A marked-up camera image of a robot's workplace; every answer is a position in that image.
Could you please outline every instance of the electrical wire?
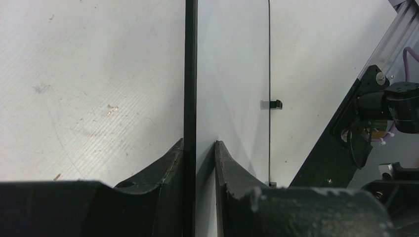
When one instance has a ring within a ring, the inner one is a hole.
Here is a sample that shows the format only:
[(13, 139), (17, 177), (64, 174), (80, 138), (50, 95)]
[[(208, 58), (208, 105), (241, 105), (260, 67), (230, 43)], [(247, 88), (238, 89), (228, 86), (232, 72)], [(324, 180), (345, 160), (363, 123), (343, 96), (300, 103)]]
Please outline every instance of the electrical wire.
[[(407, 53), (409, 53), (417, 62), (419, 62), (419, 55), (415, 51), (413, 51), (411, 47), (405, 47), (403, 49), (403, 65), (405, 68), (405, 75), (406, 75), (405, 82), (410, 82), (410, 70), (409, 70), (409, 63), (407, 61)], [(373, 138), (372, 141), (373, 142), (385, 141), (388, 137), (391, 136), (391, 133), (394, 131), (395, 127), (396, 127), (396, 124), (393, 121), (393, 123), (391, 123), (390, 129), (381, 139)]]

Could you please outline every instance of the thin black wire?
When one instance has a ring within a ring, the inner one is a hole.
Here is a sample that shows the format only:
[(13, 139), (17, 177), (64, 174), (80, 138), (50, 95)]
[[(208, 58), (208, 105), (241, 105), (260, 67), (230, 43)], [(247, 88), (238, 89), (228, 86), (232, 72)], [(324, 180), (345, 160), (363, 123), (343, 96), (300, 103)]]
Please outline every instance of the thin black wire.
[[(269, 28), (269, 103), (271, 101), (271, 1), (268, 0)], [(268, 182), (271, 182), (271, 109), (269, 108)]]
[(354, 126), (355, 126), (355, 124), (356, 123), (358, 123), (359, 121), (358, 120), (355, 120), (352, 124), (351, 124), (351, 126), (349, 127), (349, 129), (348, 129), (348, 135), (346, 136), (346, 142), (348, 143), (348, 146), (349, 146), (349, 156), (351, 157), (351, 159), (352, 159), (352, 161), (354, 162), (354, 164), (355, 164), (355, 166), (358, 168), (358, 169), (361, 169), (361, 168), (363, 168), (364, 166), (365, 166), (365, 164), (367, 163), (367, 158), (368, 158), (368, 155), (369, 155), (369, 153), (370, 153), (370, 145), (371, 145), (371, 140), (372, 140), (372, 138), (373, 138), (373, 132), (372, 132), (372, 129), (373, 129), (373, 123), (371, 122), (371, 124), (370, 124), (370, 129), (369, 129), (369, 131), (368, 131), (368, 141), (367, 141), (367, 145), (366, 145), (366, 148), (365, 148), (365, 151), (364, 151), (364, 154), (362, 155), (363, 157), (362, 157), (362, 163), (361, 164), (358, 164), (358, 162), (356, 161), (356, 159), (355, 159), (355, 155), (354, 155), (354, 153), (353, 153), (353, 147), (352, 147), (352, 142), (351, 142), (351, 140), (352, 140), (352, 130), (353, 130), (353, 128), (354, 128)]

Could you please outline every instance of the black plastic part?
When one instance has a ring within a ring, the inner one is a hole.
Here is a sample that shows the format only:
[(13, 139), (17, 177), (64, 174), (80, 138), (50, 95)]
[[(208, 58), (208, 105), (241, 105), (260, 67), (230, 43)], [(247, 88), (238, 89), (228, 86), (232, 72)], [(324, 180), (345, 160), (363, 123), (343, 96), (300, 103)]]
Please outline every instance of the black plastic part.
[(195, 236), (197, 0), (185, 0), (183, 236)]
[(419, 133), (419, 83), (396, 82), (384, 95), (397, 130)]
[(376, 180), (362, 189), (384, 205), (399, 236), (419, 236), (419, 181)]
[(380, 203), (364, 191), (267, 187), (215, 144), (218, 236), (395, 236)]
[(384, 97), (384, 91), (360, 95), (356, 102), (356, 111), (361, 120), (393, 120)]
[(0, 183), (0, 236), (180, 237), (182, 150), (181, 139), (113, 189), (96, 181)]
[[(369, 66), (361, 80), (356, 79), (341, 105), (336, 110), (326, 129), (323, 131), (306, 161), (300, 168), (291, 187), (341, 187), (346, 188), (357, 169), (349, 155), (348, 143), (342, 140), (342, 132), (347, 131), (357, 119), (355, 102), (359, 95), (381, 91), (389, 86), (386, 79), (384, 85), (376, 82), (380, 69), (376, 65)], [(368, 142), (362, 135), (366, 121), (353, 125), (351, 144), (356, 158), (363, 158)]]
[(391, 179), (419, 181), (419, 169), (403, 168), (399, 162), (396, 162), (392, 164), (392, 171), (393, 177)]
[(270, 101), (269, 102), (269, 108), (270, 109), (282, 109), (282, 102), (280, 100), (276, 100), (276, 101)]

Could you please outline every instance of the black mounting plate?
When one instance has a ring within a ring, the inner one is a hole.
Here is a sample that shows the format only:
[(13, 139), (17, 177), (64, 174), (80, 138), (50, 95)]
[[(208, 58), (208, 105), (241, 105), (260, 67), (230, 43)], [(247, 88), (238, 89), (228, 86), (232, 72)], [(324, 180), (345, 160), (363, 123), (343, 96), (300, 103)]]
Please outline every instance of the black mounting plate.
[[(367, 68), (361, 80), (355, 80), (290, 187), (346, 188), (348, 186), (357, 166), (349, 156), (347, 143), (342, 140), (342, 131), (348, 129), (356, 118), (354, 102), (360, 94), (384, 90), (390, 85), (388, 79), (385, 79), (383, 85), (377, 83), (376, 77), (380, 72), (376, 65), (372, 65)], [(360, 123), (356, 129), (364, 127), (365, 124)], [(361, 132), (353, 133), (352, 141), (355, 142), (352, 146), (356, 154), (365, 152), (367, 146), (367, 141)]]

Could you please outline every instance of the stain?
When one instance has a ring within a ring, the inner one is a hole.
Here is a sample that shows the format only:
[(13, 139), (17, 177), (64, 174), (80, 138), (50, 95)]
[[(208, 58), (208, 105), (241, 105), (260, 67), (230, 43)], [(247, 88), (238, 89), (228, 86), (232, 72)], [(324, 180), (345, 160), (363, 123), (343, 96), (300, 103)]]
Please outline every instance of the stain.
[(110, 115), (113, 112), (118, 112), (119, 111), (119, 107), (118, 106), (108, 105), (108, 109), (109, 109), (108, 115)]
[(34, 86), (34, 90), (35, 90), (35, 92), (36, 93), (38, 93), (38, 94), (43, 94), (43, 93), (45, 93), (48, 89), (49, 89), (49, 87), (50, 87), (51, 85), (46, 85), (46, 84), (44, 84), (43, 82), (41, 83), (41, 85), (39, 85), (39, 86)]
[(84, 135), (88, 137), (106, 137), (109, 133), (106, 131), (94, 131), (94, 132), (84, 132)]
[(154, 125), (156, 125), (156, 123), (151, 118), (146, 118), (146, 119), (149, 119)]
[(156, 29), (154, 29), (154, 25), (152, 25), (152, 27), (153, 27), (154, 35), (157, 37), (157, 33), (156, 33)]
[(61, 174), (57, 174), (57, 176), (53, 179), (53, 181), (57, 181)]

